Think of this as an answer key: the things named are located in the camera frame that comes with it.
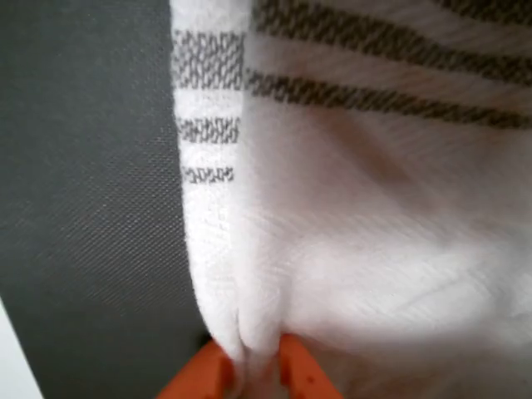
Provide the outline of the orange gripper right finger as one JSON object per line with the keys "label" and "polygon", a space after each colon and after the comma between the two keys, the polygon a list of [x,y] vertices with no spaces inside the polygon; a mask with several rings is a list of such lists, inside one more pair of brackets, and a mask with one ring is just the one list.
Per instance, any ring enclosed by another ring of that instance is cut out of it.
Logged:
{"label": "orange gripper right finger", "polygon": [[309,350],[292,334],[280,338],[278,369],[291,399],[342,399]]}

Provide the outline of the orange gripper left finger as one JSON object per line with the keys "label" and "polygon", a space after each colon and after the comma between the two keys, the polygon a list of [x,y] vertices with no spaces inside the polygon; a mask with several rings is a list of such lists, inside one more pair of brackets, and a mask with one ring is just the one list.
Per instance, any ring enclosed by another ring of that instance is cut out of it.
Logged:
{"label": "orange gripper left finger", "polygon": [[232,362],[217,343],[206,343],[171,379],[157,399],[222,399],[236,384]]}

